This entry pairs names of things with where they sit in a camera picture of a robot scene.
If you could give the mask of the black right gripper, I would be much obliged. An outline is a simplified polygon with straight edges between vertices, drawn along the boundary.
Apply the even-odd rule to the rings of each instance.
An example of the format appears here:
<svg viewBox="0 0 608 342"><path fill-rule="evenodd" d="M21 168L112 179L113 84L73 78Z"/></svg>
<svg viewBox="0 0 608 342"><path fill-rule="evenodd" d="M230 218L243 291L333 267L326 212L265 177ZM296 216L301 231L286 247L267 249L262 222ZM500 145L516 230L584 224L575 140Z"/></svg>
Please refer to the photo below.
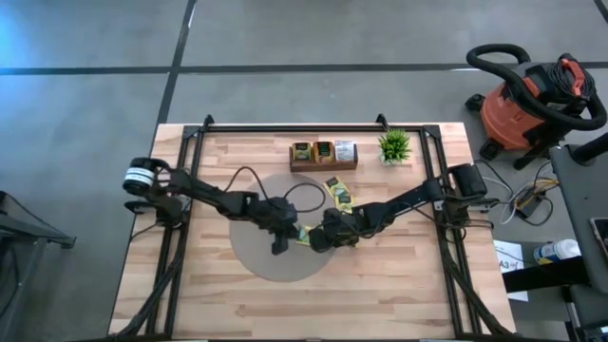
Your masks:
<svg viewBox="0 0 608 342"><path fill-rule="evenodd" d="M309 237L315 252L328 252L332 247L354 247L365 235L354 219L353 225L349 226L330 226L325 231L323 228L313 228Z"/></svg>

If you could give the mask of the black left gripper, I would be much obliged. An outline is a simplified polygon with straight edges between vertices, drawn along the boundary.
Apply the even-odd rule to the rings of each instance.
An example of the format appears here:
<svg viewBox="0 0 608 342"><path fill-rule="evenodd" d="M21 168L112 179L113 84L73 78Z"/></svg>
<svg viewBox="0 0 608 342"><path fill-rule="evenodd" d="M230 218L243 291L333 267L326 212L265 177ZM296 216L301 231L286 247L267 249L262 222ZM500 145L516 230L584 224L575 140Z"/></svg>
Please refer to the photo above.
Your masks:
<svg viewBox="0 0 608 342"><path fill-rule="evenodd" d="M289 248L288 239L295 239L299 235L299 225L296 221L289 220L270 220L259 225L260 230L265 230L269 234L282 235L275 237L272 244L272 254L274 256L284 253Z"/></svg>

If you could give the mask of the yellow tea packet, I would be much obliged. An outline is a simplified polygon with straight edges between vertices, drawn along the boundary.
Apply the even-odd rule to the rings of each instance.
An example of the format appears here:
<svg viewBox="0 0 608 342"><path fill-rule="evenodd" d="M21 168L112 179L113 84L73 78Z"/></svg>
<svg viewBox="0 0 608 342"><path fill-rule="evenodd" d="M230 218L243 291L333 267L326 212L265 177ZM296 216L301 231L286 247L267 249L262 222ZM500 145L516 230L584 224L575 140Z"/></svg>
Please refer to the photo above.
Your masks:
<svg viewBox="0 0 608 342"><path fill-rule="evenodd" d="M315 142L313 156L316 163L333 163L334 147L332 142Z"/></svg>

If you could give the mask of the orange white tea packet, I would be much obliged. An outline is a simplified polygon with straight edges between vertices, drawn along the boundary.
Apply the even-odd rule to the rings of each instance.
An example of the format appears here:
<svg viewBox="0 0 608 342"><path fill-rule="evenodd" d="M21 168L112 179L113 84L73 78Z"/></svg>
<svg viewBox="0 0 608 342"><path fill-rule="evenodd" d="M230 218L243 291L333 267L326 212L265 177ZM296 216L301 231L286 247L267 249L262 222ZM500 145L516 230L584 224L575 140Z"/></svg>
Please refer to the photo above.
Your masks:
<svg viewBox="0 0 608 342"><path fill-rule="evenodd" d="M355 158L354 141L335 141L334 156L337 162L353 162Z"/></svg>

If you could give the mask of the wooden tea organizer box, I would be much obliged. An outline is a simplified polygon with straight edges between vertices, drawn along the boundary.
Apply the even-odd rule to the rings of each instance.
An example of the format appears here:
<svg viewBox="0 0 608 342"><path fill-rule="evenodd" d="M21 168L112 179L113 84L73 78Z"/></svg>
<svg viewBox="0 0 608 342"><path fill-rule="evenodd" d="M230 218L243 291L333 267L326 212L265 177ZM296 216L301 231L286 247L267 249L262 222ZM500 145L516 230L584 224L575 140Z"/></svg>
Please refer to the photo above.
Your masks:
<svg viewBox="0 0 608 342"><path fill-rule="evenodd" d="M310 142L312 146L312 157L311 161L294 161L292 159L292 145L289 147L289 165L292 172L323 172L323 171L341 171L341 170L354 170L358 164L358 153L357 146L355 147L355 158L352 162L338 162L335 160L333 163L316 163L314 160L313 145L315 142Z"/></svg>

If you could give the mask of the round grey mat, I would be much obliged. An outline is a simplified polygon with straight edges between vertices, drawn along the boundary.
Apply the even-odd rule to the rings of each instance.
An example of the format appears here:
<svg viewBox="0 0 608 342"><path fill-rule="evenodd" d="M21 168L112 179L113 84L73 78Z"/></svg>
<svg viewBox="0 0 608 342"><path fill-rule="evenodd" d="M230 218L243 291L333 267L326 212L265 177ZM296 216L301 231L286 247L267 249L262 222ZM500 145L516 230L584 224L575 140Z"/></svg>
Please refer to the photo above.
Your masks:
<svg viewBox="0 0 608 342"><path fill-rule="evenodd" d="M303 174L288 172L263 176L247 189L260 192L262 185L272 197L285 196L297 213L297 224L315 227L323 211L334 207L322 183ZM246 221L231 221L229 236L237 259L254 275L274 282L295 282L320 272L332 260L334 250L319 254L311 247L289 241L289 248L278 256L272 254L275 236Z"/></svg>

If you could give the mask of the green plant in white pot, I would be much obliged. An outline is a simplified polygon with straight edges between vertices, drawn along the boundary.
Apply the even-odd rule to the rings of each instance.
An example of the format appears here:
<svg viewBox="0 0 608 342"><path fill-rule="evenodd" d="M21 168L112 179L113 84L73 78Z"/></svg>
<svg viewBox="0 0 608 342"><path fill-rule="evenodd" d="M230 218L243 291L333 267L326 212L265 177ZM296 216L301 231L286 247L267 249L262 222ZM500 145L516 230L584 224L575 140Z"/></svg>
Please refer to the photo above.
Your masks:
<svg viewBox="0 0 608 342"><path fill-rule="evenodd" d="M385 166L398 165L409 158L409 135L402 129L390 129L378 138L381 161Z"/></svg>

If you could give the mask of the white paper sheet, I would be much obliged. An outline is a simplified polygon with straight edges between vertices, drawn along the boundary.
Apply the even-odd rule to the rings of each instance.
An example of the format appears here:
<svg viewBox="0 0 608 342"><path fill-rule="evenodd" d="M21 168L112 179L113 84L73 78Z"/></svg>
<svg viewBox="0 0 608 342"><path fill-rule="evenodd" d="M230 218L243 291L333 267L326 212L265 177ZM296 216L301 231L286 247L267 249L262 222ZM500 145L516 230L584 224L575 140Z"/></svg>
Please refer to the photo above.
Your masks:
<svg viewBox="0 0 608 342"><path fill-rule="evenodd" d="M523 249L520 244L501 240L494 240L493 243L501 273L510 273L524 268ZM507 297L515 301L529 301L527 291L508 293Z"/></svg>

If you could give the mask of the black power adapter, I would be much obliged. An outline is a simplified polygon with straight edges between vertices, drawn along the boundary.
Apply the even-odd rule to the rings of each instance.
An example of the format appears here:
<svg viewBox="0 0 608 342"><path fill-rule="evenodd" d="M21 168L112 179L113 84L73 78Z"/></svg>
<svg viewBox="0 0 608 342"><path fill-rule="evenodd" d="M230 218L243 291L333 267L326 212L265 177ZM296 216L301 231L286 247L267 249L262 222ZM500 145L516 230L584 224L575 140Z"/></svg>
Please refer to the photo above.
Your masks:
<svg viewBox="0 0 608 342"><path fill-rule="evenodd" d="M515 199L515 215L521 219L530 219L544 200L545 195L543 192L524 192Z"/></svg>

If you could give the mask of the black shelf bar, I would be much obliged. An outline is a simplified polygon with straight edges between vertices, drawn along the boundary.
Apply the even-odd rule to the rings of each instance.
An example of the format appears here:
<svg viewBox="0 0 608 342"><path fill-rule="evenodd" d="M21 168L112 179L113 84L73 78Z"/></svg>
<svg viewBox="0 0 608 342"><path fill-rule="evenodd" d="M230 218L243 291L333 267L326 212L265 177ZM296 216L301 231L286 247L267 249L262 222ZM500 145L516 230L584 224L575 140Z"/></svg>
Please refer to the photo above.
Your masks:
<svg viewBox="0 0 608 342"><path fill-rule="evenodd" d="M589 285L590 278L582 257L577 256L504 273L503 283L508 293L516 293L578 284Z"/></svg>

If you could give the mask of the orange shop vacuum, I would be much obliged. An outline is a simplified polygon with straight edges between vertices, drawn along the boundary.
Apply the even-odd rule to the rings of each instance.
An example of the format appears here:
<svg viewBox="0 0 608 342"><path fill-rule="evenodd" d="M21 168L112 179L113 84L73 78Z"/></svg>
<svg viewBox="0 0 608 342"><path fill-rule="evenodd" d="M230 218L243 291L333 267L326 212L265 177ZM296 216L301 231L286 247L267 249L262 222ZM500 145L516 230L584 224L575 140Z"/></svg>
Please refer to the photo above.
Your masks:
<svg viewBox="0 0 608 342"><path fill-rule="evenodd" d="M483 45L468 52L466 61L502 80L488 94L465 102L481 116L486 142L480 154L486 159L508 150L536 157L574 130L608 124L594 77L570 53L552 63L535 63L521 47Z"/></svg>

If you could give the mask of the white wipes canister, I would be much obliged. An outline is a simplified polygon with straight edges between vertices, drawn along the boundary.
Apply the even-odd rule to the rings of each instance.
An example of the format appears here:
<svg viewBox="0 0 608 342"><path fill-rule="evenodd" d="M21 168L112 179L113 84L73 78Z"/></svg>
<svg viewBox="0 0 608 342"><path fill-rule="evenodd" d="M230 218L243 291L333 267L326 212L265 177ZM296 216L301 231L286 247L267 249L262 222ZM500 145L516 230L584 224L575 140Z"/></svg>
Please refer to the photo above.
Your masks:
<svg viewBox="0 0 608 342"><path fill-rule="evenodd" d="M580 256L578 242L571 238L546 243L543 246L537 247L533 252L533 257L539 265Z"/></svg>

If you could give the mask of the grey desk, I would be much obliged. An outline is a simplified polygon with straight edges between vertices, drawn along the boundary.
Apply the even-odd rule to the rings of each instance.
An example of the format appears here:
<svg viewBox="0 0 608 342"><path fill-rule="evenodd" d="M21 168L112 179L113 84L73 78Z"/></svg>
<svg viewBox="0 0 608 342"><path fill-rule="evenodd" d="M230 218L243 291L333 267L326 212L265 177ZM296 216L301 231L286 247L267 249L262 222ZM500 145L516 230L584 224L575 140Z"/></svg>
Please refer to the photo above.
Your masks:
<svg viewBox="0 0 608 342"><path fill-rule="evenodd" d="M590 283L608 295L608 257L592 226L592 219L608 219L608 152L589 165L573 160L566 146L552 147L550 157Z"/></svg>

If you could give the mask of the smartphone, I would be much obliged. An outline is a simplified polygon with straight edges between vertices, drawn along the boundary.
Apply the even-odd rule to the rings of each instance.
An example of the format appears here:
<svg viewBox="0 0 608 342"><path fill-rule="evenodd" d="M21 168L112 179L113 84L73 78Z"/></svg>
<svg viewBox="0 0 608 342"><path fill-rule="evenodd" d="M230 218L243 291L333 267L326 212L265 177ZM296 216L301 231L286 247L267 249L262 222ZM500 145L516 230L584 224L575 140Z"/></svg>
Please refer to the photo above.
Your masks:
<svg viewBox="0 0 608 342"><path fill-rule="evenodd" d="M608 218L591 218L590 225L599 249L608 261Z"/></svg>

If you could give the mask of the black padded bar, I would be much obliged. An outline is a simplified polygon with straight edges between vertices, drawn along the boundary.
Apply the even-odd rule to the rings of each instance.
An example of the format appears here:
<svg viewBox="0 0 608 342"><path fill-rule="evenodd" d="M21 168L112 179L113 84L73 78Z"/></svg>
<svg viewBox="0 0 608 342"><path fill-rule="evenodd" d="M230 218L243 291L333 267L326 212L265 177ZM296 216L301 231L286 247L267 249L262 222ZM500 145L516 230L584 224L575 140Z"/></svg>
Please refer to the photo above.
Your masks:
<svg viewBox="0 0 608 342"><path fill-rule="evenodd" d="M576 147L572 152L572 158L581 164L591 162L595 157L608 151L608 132L602 136Z"/></svg>

